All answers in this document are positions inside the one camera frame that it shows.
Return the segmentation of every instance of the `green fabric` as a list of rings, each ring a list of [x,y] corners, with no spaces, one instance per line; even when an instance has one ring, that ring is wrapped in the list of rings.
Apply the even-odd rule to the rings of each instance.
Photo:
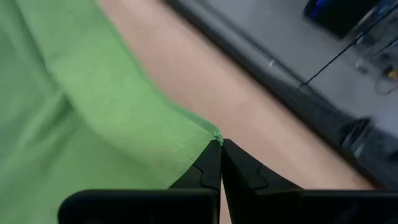
[[[83,189],[166,189],[213,139],[95,2],[0,0],[0,223],[56,223]]]

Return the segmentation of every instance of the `gray surface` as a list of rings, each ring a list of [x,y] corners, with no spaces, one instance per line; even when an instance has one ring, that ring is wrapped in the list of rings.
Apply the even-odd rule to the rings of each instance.
[[[278,56],[304,80],[348,45],[327,31],[315,27],[303,18],[307,0],[207,0],[253,39]],[[339,109],[355,117],[373,116],[377,125],[394,135],[397,120],[398,93],[378,96],[374,91],[377,71],[363,75],[355,68],[359,59],[351,49],[327,68],[311,86],[320,90]],[[286,79],[283,71],[272,68],[277,77]]]
[[[239,34],[231,30],[230,27],[211,13],[208,8],[205,7],[205,4],[197,4],[196,1],[186,1],[185,4],[194,6],[195,14],[209,24],[211,29],[224,33],[227,41],[233,44],[236,50],[240,51],[247,58],[251,58],[252,61],[263,71],[269,72],[269,74],[294,87],[298,87],[302,83],[286,74],[276,64],[272,63],[272,59],[270,57],[264,55],[258,48],[254,47],[245,41]]]

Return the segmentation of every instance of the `black object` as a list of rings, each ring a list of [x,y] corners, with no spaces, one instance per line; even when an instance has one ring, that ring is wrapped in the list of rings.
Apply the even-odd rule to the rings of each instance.
[[[220,189],[220,162],[233,224],[398,222],[395,192],[303,190],[231,140],[224,141],[222,158],[216,144],[193,166],[201,175],[188,171],[174,185],[188,188],[83,191],[63,202],[59,223],[218,223],[220,192],[212,188]]]
[[[398,139],[370,126],[367,137],[362,139],[363,141],[356,141],[357,148],[343,144],[344,140],[348,139],[349,131],[343,130],[342,127],[348,127],[355,123],[356,119],[329,103],[319,92],[306,85],[307,82],[299,82],[301,85],[299,88],[299,85],[293,86],[268,74],[262,64],[267,61],[266,58],[269,58],[267,49],[239,29],[234,21],[220,13],[222,10],[215,8],[209,3],[210,1],[212,0],[172,0],[166,3],[248,71],[373,184],[380,188],[398,189],[398,160],[388,159],[395,158],[394,151],[398,151]],[[396,7],[398,4],[380,19],[390,14]]]
[[[380,0],[310,0],[304,15],[343,38]]]
[[[222,173],[229,212],[241,223],[397,223],[398,193],[303,190],[234,142],[224,142]]]

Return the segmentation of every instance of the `wooden table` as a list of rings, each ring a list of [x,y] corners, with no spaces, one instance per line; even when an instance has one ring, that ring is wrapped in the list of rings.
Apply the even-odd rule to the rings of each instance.
[[[153,82],[248,153],[306,189],[371,189],[246,72],[164,3],[101,0]],[[223,198],[221,223],[228,223]]]

